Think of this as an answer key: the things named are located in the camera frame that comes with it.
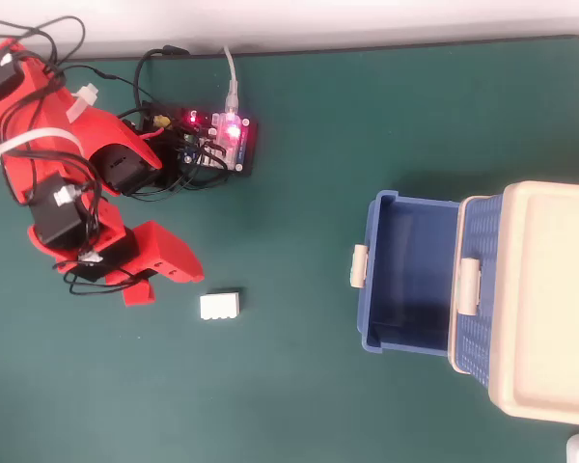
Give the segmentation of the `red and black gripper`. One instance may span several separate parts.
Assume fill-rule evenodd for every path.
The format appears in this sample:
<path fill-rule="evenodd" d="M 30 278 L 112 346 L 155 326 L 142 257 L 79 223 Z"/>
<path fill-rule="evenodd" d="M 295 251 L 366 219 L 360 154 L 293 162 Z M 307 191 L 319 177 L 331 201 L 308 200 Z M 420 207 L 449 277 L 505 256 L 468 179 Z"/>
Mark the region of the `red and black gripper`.
<path fill-rule="evenodd" d="M 120 286 L 125 305 L 133 307 L 155 302 L 150 283 L 155 273 L 144 270 L 153 270 L 174 283 L 204 279 L 204 268 L 190 247 L 157 223 L 142 224 L 133 234 L 118 208 L 105 198 L 84 197 L 82 205 L 83 241 L 73 250 L 58 251 L 55 258 L 55 270 L 66 283 Z M 133 259 L 135 275 L 124 268 Z"/>

